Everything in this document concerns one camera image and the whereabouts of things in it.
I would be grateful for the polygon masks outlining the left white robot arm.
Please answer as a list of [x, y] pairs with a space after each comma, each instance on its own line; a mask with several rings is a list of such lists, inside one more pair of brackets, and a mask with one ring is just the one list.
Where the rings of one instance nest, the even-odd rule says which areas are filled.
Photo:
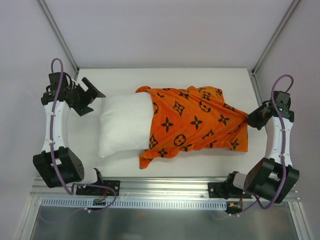
[[33, 156], [33, 165], [49, 188], [64, 187], [70, 183], [87, 184], [93, 195], [104, 191], [105, 184], [97, 168], [85, 168], [68, 143], [68, 117], [71, 110], [79, 116], [93, 112], [89, 107], [95, 99], [103, 98], [86, 77], [84, 90], [66, 72], [48, 75], [50, 84], [41, 103], [45, 110], [46, 128], [41, 152]]

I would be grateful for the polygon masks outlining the orange patterned pillowcase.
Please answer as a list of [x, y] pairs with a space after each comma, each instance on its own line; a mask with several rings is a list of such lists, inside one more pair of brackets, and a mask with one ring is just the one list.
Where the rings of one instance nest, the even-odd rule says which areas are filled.
[[140, 169], [146, 169], [155, 158], [171, 159], [180, 152], [248, 151], [247, 113], [227, 104], [222, 89], [141, 86], [136, 92], [150, 94], [153, 104], [149, 145], [139, 156]]

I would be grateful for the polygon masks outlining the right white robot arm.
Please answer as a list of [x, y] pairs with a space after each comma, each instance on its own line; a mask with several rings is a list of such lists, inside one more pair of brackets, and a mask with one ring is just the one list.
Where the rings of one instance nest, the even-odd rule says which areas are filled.
[[294, 112], [290, 109], [290, 94], [274, 91], [271, 99], [254, 110], [245, 119], [252, 128], [266, 129], [267, 142], [264, 157], [247, 173], [230, 173], [224, 182], [225, 199], [249, 193], [279, 204], [300, 177], [290, 157], [290, 134]]

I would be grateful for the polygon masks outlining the white pillow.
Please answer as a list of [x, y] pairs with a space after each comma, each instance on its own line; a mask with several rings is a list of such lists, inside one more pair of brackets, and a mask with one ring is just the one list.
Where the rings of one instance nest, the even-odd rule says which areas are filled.
[[105, 158], [116, 152], [148, 149], [153, 116], [152, 97], [147, 92], [104, 98], [99, 118], [98, 156]]

